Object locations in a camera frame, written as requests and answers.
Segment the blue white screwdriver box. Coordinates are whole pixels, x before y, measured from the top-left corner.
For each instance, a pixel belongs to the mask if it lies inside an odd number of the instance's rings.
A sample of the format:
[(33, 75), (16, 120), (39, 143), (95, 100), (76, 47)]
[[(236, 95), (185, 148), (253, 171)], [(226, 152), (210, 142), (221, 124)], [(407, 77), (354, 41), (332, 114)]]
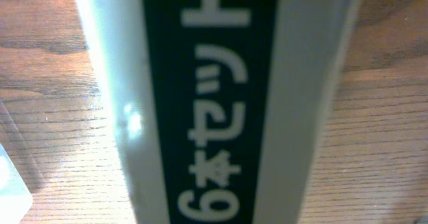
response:
[(138, 223), (296, 223), (361, 0), (76, 0)]

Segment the clear plastic container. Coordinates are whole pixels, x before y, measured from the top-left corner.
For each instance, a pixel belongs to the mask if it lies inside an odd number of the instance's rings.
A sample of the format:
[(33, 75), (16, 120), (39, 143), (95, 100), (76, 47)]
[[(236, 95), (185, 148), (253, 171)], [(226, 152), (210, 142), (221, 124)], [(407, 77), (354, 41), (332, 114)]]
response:
[(1, 224), (19, 224), (32, 204), (29, 189), (1, 146)]

